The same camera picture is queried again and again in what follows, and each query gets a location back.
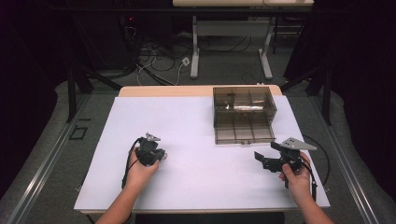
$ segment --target transparent plastic box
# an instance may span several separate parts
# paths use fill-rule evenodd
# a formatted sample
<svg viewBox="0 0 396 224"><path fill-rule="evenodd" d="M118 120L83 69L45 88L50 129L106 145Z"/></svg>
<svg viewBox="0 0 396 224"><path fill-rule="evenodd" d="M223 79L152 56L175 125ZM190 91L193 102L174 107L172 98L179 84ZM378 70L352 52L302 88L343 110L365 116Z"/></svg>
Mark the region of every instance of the transparent plastic box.
<svg viewBox="0 0 396 224"><path fill-rule="evenodd" d="M276 105L268 87L213 88L216 144L268 143Z"/></svg>

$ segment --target desk leg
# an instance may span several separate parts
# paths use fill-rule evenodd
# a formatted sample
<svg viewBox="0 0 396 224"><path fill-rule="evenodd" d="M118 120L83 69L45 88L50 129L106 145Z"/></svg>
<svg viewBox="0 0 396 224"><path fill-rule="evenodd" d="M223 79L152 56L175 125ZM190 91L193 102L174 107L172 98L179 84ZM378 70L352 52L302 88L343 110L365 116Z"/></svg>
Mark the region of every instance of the desk leg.
<svg viewBox="0 0 396 224"><path fill-rule="evenodd" d="M259 49L260 61L262 62L262 71L264 72L266 79L273 78L272 73L271 73L270 64L268 63L268 59L267 59L267 52L270 47L272 32L274 31L274 25L273 25L272 21L273 21L273 18L270 18L269 23L268 23L267 37L265 38L265 42L262 46L262 49Z"/></svg>
<svg viewBox="0 0 396 224"><path fill-rule="evenodd" d="M90 215L85 215L87 217L87 219L91 222L91 224L95 224L95 221L93 220L93 218Z"/></svg>
<svg viewBox="0 0 396 224"><path fill-rule="evenodd" d="M199 49L198 49L198 31L197 31L197 18L192 17L192 60L191 60L191 78L198 77L198 61L199 61Z"/></svg>

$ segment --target white table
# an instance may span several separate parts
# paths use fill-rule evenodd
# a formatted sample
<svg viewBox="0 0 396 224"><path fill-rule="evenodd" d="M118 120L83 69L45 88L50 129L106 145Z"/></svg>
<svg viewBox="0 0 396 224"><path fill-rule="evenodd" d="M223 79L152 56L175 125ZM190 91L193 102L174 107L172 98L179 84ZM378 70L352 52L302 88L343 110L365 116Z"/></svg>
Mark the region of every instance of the white table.
<svg viewBox="0 0 396 224"><path fill-rule="evenodd" d="M173 0L174 7L287 7L301 10L312 7L313 0ZM273 19L267 21L198 21L192 17L192 59L191 78L198 77L199 35L250 35L265 36L259 57L266 79L272 79L272 72L267 59L267 52L274 30Z"/></svg>
<svg viewBox="0 0 396 224"><path fill-rule="evenodd" d="M276 86L271 90L277 107L272 125L277 141L291 136L303 140L286 96ZM159 147L166 150L168 157L161 161L133 212L296 209L279 174L263 170L254 159L254 151L279 158L278 151L269 144L215 144L212 91L212 86L123 88L111 108L75 209L86 214L107 210L121 191L128 150L146 132L161 137ZM318 182L318 205L329 207L314 163L312 168Z"/></svg>

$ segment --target dark background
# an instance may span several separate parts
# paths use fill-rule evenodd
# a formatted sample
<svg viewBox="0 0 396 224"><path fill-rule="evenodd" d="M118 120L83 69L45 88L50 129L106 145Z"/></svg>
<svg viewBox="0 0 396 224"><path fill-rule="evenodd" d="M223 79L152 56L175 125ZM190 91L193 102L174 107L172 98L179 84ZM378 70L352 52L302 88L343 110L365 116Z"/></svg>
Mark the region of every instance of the dark background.
<svg viewBox="0 0 396 224"><path fill-rule="evenodd" d="M114 7L119 2L52 0L55 6ZM141 7L170 7L171 1L138 1ZM293 80L313 67L331 69L332 90L345 101L352 141L380 186L396 200L393 161L396 90L396 7L390 0L316 1L314 10L348 9L343 18L310 18L290 58L285 77ZM190 29L189 17L135 17L141 35L172 48L172 34ZM6 192L45 128L70 63L63 48L92 69L127 69L135 55L124 42L114 15L50 15L35 1L2 1L0 6L1 134L0 196ZM57 36L63 36L62 46Z"/></svg>

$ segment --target handheld controller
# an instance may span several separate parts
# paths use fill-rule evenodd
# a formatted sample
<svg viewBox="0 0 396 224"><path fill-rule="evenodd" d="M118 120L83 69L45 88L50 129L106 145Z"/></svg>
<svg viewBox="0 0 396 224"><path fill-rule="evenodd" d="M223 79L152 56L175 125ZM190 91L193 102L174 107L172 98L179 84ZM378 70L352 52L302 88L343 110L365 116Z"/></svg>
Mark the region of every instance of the handheld controller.
<svg viewBox="0 0 396 224"><path fill-rule="evenodd" d="M162 159L166 159L167 154L165 153L165 150L157 148L158 143L156 143L156 141L161 141L161 138L155 137L149 133L146 133L146 138L140 137L134 141L126 161L125 174L121 185L122 188L125 187L128 172L135 162L139 161L145 166L150 166L153 165L156 160L160 161ZM139 143L139 147L136 149L137 160L132 161L132 164L130 164L132 150L136 143Z"/></svg>
<svg viewBox="0 0 396 224"><path fill-rule="evenodd" d="M300 169L304 165L303 158L300 156L300 149L316 150L305 142L299 141L295 138L288 138L281 144L271 142L271 147L280 153L279 159L265 158L262 154L254 152L254 158L262 163L262 168L270 170L272 173L282 172L283 164L288 163L292 171ZM289 181L286 179L285 187L289 188Z"/></svg>

